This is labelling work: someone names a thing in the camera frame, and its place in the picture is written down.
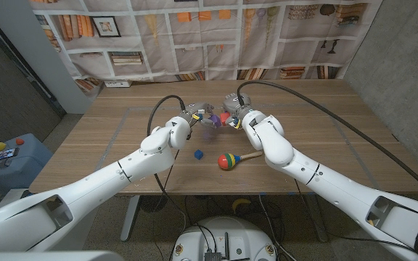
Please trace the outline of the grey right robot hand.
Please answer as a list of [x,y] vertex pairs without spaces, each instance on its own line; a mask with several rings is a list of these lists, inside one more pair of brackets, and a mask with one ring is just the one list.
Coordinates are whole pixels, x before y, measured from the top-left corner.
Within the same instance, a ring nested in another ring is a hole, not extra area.
[[224,111],[229,113],[225,123],[236,129],[242,128],[243,118],[252,109],[250,97],[246,93],[241,93],[240,95],[243,104],[240,104],[236,93],[227,95],[223,101]]

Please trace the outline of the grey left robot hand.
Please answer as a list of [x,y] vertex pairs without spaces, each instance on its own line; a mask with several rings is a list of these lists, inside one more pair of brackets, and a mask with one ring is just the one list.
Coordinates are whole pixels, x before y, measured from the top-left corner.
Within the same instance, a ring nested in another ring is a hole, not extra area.
[[216,129],[221,127],[221,119],[213,110],[214,106],[207,102],[193,103],[185,107],[184,116],[191,127],[200,123],[204,127]]

